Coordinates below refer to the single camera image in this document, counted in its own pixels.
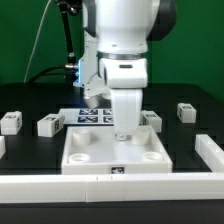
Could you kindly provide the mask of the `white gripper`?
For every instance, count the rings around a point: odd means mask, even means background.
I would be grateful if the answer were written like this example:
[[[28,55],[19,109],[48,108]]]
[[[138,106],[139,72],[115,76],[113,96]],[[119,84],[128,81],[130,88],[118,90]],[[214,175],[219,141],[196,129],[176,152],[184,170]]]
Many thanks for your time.
[[[111,93],[115,137],[126,141],[139,125],[143,89],[148,84],[147,60],[102,58],[99,72]]]

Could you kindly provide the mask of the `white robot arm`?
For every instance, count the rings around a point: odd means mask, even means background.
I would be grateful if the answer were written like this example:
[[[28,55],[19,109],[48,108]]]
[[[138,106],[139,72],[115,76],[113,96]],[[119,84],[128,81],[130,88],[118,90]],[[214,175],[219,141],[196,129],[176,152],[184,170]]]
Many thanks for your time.
[[[87,49],[79,68],[86,104],[112,106],[114,133],[125,140],[139,126],[148,85],[147,43],[176,24],[175,0],[81,0]]]

